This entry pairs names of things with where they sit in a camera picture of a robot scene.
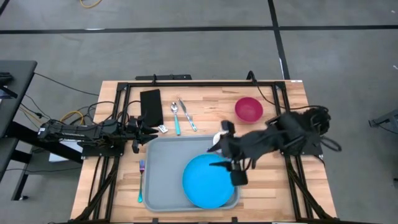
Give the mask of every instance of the wooden tabletop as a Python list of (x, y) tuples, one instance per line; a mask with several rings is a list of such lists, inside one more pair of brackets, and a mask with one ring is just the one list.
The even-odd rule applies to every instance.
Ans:
[[(104, 81), (101, 87), (98, 101), (114, 101), (116, 96), (117, 81)], [(308, 105), (302, 82), (286, 81), (287, 93), (292, 108)], [(178, 119), (182, 136), (194, 134), (214, 134), (220, 128), (220, 121), (227, 119), (235, 124), (238, 136), (256, 129), (265, 129), (264, 122), (276, 116), (275, 106), (263, 100), (256, 87), (134, 87), (130, 100), (139, 100), (141, 91), (160, 89), (162, 99), (164, 124), (169, 129), (162, 136), (176, 136), (174, 128), (174, 116), (169, 108), (171, 102), (180, 97), (193, 117), (198, 128), (194, 132), (185, 115), (179, 111)], [(261, 87), (268, 100), (273, 99), (270, 87)], [(264, 107), (264, 116), (256, 124), (244, 124), (234, 114), (235, 102), (244, 96), (258, 99)], [(280, 102), (283, 105), (282, 94), (279, 93)], [(100, 122), (107, 118), (113, 110), (111, 103), (103, 103), (97, 106), (95, 121)], [(133, 103), (128, 108), (131, 116), (140, 115), (140, 104)], [(240, 222), (270, 222), (270, 221), (294, 221), (292, 199), (290, 197), (289, 184), (285, 168), (284, 158), (273, 152), (263, 155), (257, 162), (256, 169), (248, 170), (249, 183), (241, 187), (241, 198), (237, 206), (231, 210), (203, 210), (197, 212), (151, 212), (143, 203), (138, 203), (139, 191), (139, 160), (146, 158), (146, 146), (140, 146), (140, 153), (134, 154), (131, 142), (126, 144), (124, 155), (121, 157), (116, 191), (113, 202), (111, 222), (151, 222), (152, 218), (159, 218), (160, 222), (230, 222), (231, 217), (237, 217)], [(309, 191), (325, 209), (327, 213), (335, 217), (328, 179), (323, 164), (312, 156), (302, 156), (303, 168)], [(97, 157), (90, 157), (84, 161), (80, 180), (73, 204), (71, 218), (77, 217), (87, 206), (91, 182), (93, 179)], [(94, 193), (98, 186), (99, 166)], [(300, 211), (305, 216), (302, 194), (297, 189), (300, 202)], [(108, 193), (106, 192), (101, 204), (100, 218), (104, 217)]]

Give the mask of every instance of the gray carpet floor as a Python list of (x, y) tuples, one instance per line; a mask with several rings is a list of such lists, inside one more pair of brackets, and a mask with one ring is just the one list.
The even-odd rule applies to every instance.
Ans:
[[(398, 24), (395, 0), (278, 0), (280, 26)], [(178, 26), (271, 26), (265, 0), (104, 0), (84, 9), (77, 0), (10, 0), (0, 30)], [(398, 108), (398, 30), (282, 31), (291, 79), (303, 80), (310, 104), (329, 107), (328, 136), (343, 146), (325, 151), (337, 214), (344, 220), (398, 220), (398, 136), (368, 120)], [(36, 72), (99, 92), (103, 80), (191, 74), (194, 79), (282, 79), (273, 31), (118, 34), (0, 34), (0, 59), (36, 60)], [(27, 94), (51, 117), (96, 102), (35, 77)], [(33, 108), (29, 99), (24, 103)], [(16, 121), (34, 126), (23, 114)], [(21, 144), (20, 150), (29, 150)], [(12, 162), (9, 168), (22, 167)], [(10, 201), (20, 171), (0, 183), (0, 223), (69, 219), (80, 172), (30, 176)]]

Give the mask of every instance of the pink bowl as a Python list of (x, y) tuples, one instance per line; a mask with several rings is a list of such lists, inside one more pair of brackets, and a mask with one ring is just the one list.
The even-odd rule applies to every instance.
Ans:
[(239, 99), (235, 104), (235, 113), (238, 118), (247, 123), (255, 123), (262, 116), (261, 103), (251, 97)]

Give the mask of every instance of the blue fork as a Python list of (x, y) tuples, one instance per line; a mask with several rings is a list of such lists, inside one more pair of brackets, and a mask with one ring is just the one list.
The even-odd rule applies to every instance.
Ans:
[(142, 202), (142, 174), (145, 170), (145, 161), (143, 159), (139, 160), (139, 172), (141, 173), (141, 178), (139, 180), (139, 194), (138, 194), (138, 202)]

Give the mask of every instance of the teal spoon handle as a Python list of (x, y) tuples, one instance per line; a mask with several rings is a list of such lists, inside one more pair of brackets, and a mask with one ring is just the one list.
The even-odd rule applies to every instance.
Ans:
[(138, 194), (138, 202), (142, 202), (142, 173), (141, 173), (141, 178), (139, 180), (139, 194)]
[(174, 114), (174, 123), (175, 123), (175, 132), (177, 133), (177, 135), (180, 135), (181, 134), (180, 124), (178, 123), (178, 118), (176, 114)]

